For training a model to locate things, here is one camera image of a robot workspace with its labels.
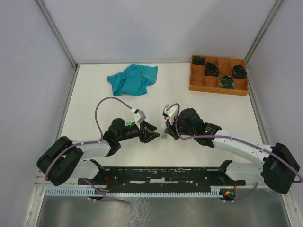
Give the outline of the metal keyring holder yellow tip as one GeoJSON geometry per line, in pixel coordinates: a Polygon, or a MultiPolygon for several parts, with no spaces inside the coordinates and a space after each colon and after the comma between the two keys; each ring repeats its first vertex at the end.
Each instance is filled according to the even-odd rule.
{"type": "Polygon", "coordinates": [[[165,139],[166,137],[167,137],[167,134],[166,134],[166,132],[165,132],[165,128],[162,130],[162,134],[161,134],[161,137],[163,138],[163,139],[165,139]]]}

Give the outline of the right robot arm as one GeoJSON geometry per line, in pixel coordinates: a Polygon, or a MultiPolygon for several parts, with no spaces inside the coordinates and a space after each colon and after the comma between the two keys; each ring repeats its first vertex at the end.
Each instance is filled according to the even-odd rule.
{"type": "Polygon", "coordinates": [[[245,140],[220,126],[204,122],[193,108],[180,111],[178,104],[164,107],[162,115],[166,121],[164,132],[174,139],[195,140],[202,146],[224,150],[248,161],[224,161],[222,170],[217,173],[217,179],[223,185],[248,180],[287,194],[292,184],[303,181],[299,164],[284,144],[270,146],[245,140]]]}

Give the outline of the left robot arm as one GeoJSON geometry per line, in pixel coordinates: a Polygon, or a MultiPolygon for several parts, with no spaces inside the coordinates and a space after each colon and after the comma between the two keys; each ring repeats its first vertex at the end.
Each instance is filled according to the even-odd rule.
{"type": "Polygon", "coordinates": [[[104,133],[101,142],[74,143],[62,136],[38,159],[36,165],[54,186],[78,178],[87,178],[94,184],[101,184],[105,173],[96,158],[114,155],[124,140],[138,138],[142,143],[149,143],[160,136],[156,130],[157,127],[146,121],[137,125],[116,118],[104,133]]]}

